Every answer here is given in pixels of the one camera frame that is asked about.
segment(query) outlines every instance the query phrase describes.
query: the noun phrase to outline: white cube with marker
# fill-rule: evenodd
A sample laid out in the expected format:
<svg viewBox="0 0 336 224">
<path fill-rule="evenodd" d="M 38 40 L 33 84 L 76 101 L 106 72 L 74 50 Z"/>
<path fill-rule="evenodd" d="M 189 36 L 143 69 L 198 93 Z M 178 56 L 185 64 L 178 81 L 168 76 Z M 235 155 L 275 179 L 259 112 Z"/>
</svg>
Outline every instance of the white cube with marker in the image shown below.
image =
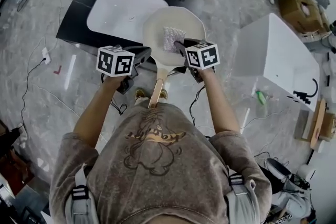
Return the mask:
<svg viewBox="0 0 336 224">
<path fill-rule="evenodd" d="M 220 64 L 217 44 L 204 41 L 185 48 L 188 64 L 192 68 L 207 69 Z"/>
<path fill-rule="evenodd" d="M 129 76 L 132 73 L 134 55 L 113 46 L 98 49 L 96 69 L 110 77 Z"/>
</svg>

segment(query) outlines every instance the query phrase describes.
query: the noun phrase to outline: beige pan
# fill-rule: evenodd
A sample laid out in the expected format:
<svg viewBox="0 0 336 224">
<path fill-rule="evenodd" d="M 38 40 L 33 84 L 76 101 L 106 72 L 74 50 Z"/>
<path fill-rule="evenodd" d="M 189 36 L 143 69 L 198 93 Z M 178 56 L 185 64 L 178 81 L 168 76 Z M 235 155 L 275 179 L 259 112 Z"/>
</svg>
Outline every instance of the beige pan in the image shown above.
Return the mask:
<svg viewBox="0 0 336 224">
<path fill-rule="evenodd" d="M 185 31 L 185 38 L 206 39 L 202 21 L 186 8 L 161 8 L 145 21 L 143 24 L 143 45 L 152 48 L 151 57 L 157 66 L 156 84 L 149 108 L 156 106 L 169 72 L 176 67 L 184 66 L 185 61 L 185 58 L 180 54 L 164 50 L 163 27 L 165 26 Z"/>
</svg>

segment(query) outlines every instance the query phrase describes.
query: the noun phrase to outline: black table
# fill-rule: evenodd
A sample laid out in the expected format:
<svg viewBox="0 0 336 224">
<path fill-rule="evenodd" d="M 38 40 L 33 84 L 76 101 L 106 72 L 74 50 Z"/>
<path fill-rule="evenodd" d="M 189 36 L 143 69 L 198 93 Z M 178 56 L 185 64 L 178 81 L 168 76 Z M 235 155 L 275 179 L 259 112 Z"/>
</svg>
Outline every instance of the black table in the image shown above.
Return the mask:
<svg viewBox="0 0 336 224">
<path fill-rule="evenodd" d="M 193 13 L 197 13 L 197 7 L 200 4 L 199 0 L 165 1 L 169 6 L 185 7 Z M 122 47 L 142 46 L 141 43 L 135 41 L 91 31 L 87 26 L 87 18 L 95 2 L 96 0 L 73 0 L 58 29 L 56 38 L 74 44 L 93 55 L 97 55 L 98 48 L 104 46 L 117 44 Z"/>
</svg>

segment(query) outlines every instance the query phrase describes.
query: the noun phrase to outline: white wall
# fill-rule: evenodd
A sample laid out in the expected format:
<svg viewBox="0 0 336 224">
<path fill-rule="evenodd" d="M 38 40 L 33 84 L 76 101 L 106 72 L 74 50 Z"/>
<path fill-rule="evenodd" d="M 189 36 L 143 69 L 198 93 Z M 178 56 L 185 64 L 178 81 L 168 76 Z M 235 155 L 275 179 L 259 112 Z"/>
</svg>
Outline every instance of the white wall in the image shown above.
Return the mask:
<svg viewBox="0 0 336 224">
<path fill-rule="evenodd" d="M 310 186 L 312 188 L 312 203 L 317 213 L 318 224 L 335 223 L 335 219 L 333 219 L 336 212 L 335 164 L 336 137 L 331 142 L 326 143 L 322 153 L 314 152 L 309 163 L 309 165 L 317 169 L 310 182 Z"/>
<path fill-rule="evenodd" d="M 330 23 L 336 20 L 336 0 L 330 0 L 330 5 L 327 8 L 326 14 Z"/>
</svg>

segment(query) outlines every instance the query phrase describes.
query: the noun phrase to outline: gray backpack strap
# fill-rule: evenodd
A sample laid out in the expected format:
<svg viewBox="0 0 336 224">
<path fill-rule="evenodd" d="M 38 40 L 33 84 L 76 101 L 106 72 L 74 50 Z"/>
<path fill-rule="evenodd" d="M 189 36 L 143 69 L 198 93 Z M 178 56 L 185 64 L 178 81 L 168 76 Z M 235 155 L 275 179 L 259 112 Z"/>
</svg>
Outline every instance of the gray backpack strap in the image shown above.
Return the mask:
<svg viewBox="0 0 336 224">
<path fill-rule="evenodd" d="M 75 188 L 65 205 L 67 224 L 99 224 L 95 200 L 87 187 L 83 164 L 75 175 Z"/>
<path fill-rule="evenodd" d="M 230 224 L 259 224 L 260 210 L 257 196 L 254 193 L 255 182 L 250 180 L 244 183 L 239 174 L 229 177 L 232 191 L 225 197 L 228 201 Z"/>
</svg>

